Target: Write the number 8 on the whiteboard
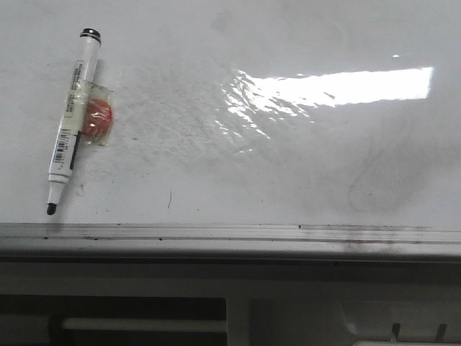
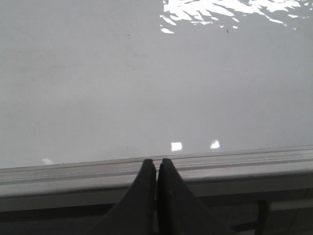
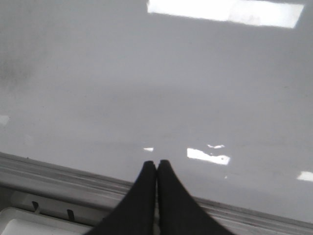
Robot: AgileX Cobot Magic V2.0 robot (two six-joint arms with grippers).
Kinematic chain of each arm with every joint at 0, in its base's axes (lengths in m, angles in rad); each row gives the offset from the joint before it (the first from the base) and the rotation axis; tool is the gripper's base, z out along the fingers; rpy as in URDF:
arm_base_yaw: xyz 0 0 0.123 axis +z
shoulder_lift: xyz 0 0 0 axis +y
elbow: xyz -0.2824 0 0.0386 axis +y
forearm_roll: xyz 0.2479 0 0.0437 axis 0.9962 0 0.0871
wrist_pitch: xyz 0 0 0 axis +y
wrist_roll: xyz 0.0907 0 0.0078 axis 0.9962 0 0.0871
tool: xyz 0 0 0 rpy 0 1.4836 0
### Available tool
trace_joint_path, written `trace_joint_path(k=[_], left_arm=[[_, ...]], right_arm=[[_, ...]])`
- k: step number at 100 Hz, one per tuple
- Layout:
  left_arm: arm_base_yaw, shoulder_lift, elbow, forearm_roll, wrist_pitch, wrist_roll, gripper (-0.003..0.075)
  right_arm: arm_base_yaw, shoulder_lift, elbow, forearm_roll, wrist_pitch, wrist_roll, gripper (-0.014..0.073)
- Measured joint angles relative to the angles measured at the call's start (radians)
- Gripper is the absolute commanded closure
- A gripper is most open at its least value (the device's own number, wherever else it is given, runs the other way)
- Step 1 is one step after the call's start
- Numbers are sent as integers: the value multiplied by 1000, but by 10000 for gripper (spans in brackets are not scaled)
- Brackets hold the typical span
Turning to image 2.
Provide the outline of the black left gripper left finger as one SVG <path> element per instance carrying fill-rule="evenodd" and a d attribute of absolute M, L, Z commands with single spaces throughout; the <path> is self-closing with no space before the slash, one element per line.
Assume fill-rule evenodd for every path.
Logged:
<path fill-rule="evenodd" d="M 123 198 L 91 230 L 91 235 L 153 234 L 156 168 L 145 159 Z"/>

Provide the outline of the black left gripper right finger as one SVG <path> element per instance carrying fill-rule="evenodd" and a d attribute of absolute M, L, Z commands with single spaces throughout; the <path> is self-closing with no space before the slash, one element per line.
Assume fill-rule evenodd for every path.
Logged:
<path fill-rule="evenodd" d="M 235 234 L 190 191 L 170 159 L 160 164 L 156 200 L 161 235 Z"/>

